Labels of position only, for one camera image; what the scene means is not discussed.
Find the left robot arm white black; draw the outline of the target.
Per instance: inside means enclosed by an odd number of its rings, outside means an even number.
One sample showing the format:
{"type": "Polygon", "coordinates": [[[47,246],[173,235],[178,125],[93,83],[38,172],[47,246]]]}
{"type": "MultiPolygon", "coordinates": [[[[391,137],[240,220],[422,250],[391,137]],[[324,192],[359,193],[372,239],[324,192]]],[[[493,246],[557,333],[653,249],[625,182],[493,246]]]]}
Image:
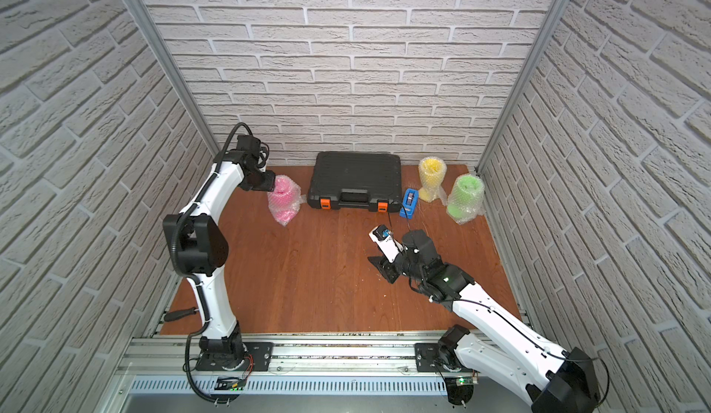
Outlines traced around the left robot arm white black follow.
{"type": "Polygon", "coordinates": [[[236,189],[274,190],[276,175],[266,169],[269,154],[268,146],[249,131],[231,133],[196,196],[163,220],[173,268],[190,283],[196,298],[201,355],[218,359],[224,367],[241,363],[246,349],[227,295],[229,243],[218,222],[236,189]]]}

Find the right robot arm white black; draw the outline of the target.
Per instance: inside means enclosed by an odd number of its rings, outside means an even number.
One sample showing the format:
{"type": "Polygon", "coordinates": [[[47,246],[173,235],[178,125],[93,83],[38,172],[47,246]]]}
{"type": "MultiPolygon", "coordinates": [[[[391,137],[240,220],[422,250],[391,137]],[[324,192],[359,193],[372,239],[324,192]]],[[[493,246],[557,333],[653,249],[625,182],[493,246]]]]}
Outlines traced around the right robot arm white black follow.
{"type": "Polygon", "coordinates": [[[438,342],[435,364],[446,370],[475,370],[518,396],[534,412],[593,412],[607,399],[595,360],[581,349],[566,350],[533,331],[504,309],[470,274],[443,261],[422,230],[396,241],[380,225],[368,235],[380,250],[370,263],[389,282],[406,277],[426,296],[491,339],[486,344],[456,325],[438,342]]]}

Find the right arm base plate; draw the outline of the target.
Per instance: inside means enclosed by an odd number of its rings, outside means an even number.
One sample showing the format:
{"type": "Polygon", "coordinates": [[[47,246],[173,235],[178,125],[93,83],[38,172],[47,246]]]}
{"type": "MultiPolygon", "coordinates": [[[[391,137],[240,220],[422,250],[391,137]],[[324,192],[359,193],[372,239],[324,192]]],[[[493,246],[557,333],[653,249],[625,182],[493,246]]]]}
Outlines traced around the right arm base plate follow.
{"type": "Polygon", "coordinates": [[[437,343],[414,344],[416,367],[418,372],[442,374],[476,373],[466,367],[455,352],[437,343]]]}

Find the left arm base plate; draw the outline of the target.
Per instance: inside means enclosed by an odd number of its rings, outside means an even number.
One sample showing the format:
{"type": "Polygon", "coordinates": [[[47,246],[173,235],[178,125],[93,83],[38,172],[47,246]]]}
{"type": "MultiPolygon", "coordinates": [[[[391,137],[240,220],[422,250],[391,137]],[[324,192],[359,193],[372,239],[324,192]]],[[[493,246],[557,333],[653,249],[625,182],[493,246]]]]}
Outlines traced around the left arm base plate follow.
{"type": "Polygon", "coordinates": [[[270,366],[274,344],[247,342],[215,351],[202,351],[196,363],[199,372],[265,372],[270,366]]]}

